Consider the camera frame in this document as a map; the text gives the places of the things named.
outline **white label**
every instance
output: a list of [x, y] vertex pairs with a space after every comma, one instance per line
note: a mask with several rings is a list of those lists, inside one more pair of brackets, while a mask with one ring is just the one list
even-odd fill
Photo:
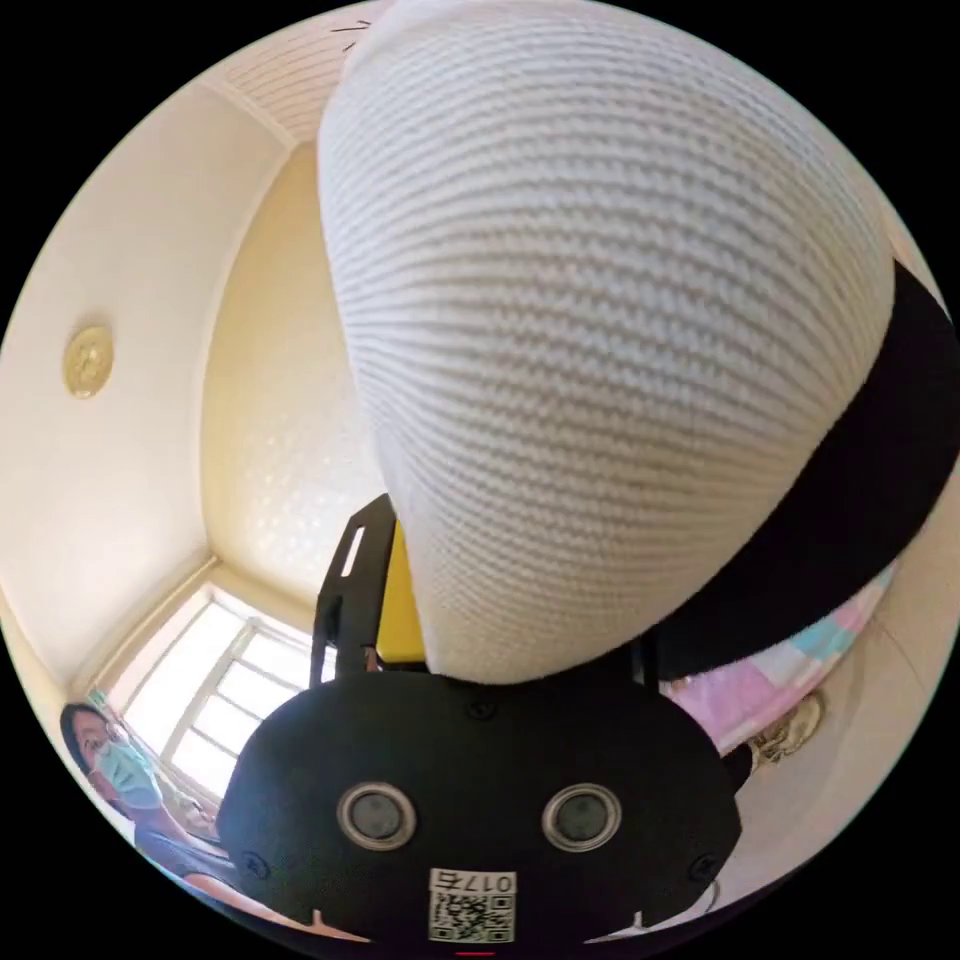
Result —
[[430, 939], [439, 943], [513, 943], [515, 873], [430, 871]]

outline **ceiling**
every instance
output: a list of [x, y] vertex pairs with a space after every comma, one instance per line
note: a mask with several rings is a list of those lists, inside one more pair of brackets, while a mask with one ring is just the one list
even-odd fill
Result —
[[331, 10], [221, 61], [203, 82], [242, 106], [288, 146], [312, 141], [349, 48], [383, 0]]
[[[207, 347], [286, 154], [248, 113], [190, 84], [97, 168], [24, 285], [0, 353], [0, 447], [15, 465], [0, 477], [0, 584], [59, 683], [207, 555]], [[115, 362], [102, 393], [78, 400], [61, 358], [92, 322], [111, 328]]]

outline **round light fixture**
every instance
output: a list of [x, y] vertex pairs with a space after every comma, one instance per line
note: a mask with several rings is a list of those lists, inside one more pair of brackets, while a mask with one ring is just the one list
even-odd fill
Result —
[[63, 355], [63, 382], [81, 400], [98, 394], [113, 370], [113, 335], [108, 327], [84, 327]]

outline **textured wall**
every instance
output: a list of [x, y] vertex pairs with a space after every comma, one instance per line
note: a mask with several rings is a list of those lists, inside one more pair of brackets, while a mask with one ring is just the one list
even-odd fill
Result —
[[312, 146], [277, 177], [234, 264], [201, 446], [214, 553], [312, 608], [344, 524], [383, 492], [327, 271]]

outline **surgical mask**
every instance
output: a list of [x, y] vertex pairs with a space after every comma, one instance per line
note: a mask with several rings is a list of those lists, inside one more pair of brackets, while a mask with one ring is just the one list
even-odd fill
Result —
[[106, 777], [126, 806], [152, 810], [163, 805], [149, 761], [131, 744], [108, 741], [97, 753], [94, 769]]

